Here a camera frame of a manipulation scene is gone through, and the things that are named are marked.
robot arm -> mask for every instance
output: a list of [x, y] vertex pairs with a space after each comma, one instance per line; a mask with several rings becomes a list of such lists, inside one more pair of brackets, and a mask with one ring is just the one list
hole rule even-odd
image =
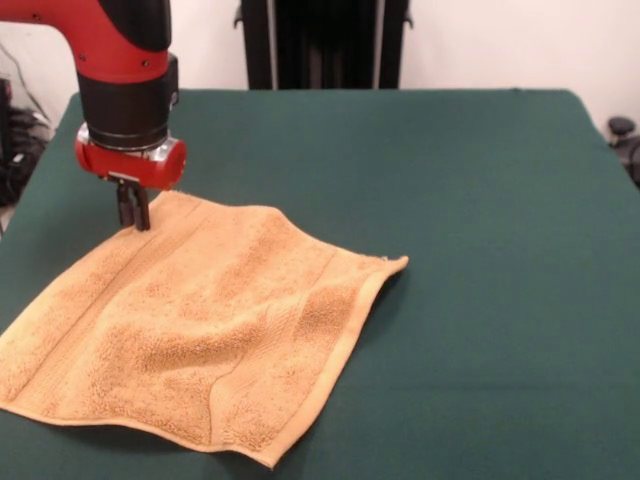
[[67, 39], [86, 122], [78, 161], [118, 185], [123, 226], [148, 229], [145, 188], [171, 188], [186, 159], [168, 128], [178, 101], [169, 0], [2, 0], [0, 21], [50, 25]]

white wall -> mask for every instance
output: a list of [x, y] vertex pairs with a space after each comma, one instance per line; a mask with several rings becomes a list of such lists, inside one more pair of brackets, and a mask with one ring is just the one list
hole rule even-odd
[[[183, 86], [246, 88], [242, 31], [232, 28], [238, 3], [174, 0]], [[640, 122], [640, 0], [412, 0], [412, 13], [403, 88], [569, 88], [599, 128], [614, 114]], [[0, 41], [59, 119], [77, 88], [62, 36], [1, 23]], [[0, 72], [12, 73], [1, 54]]]
[[569, 88], [640, 123], [640, 0], [412, 0], [404, 88]]

black metal frame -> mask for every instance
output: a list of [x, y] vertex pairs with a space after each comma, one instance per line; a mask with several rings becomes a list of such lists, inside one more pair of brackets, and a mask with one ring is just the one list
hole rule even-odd
[[[273, 0], [278, 89], [373, 88], [377, 0]], [[399, 87], [409, 0], [386, 0], [379, 88]], [[249, 88], [272, 89], [267, 0], [242, 0]]]

orange towel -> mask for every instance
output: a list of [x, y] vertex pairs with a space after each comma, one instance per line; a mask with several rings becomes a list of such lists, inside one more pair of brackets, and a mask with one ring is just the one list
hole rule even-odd
[[165, 192], [151, 215], [151, 231], [106, 240], [0, 337], [0, 408], [274, 467], [408, 259], [328, 245], [269, 207]]

table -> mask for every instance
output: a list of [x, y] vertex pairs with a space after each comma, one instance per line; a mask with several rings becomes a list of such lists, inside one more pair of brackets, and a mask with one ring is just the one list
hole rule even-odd
[[[0, 328], [118, 228], [74, 98], [0, 245]], [[638, 479], [638, 192], [566, 91], [186, 91], [179, 188], [408, 254], [320, 418], [269, 472], [0, 414], [0, 478]]]

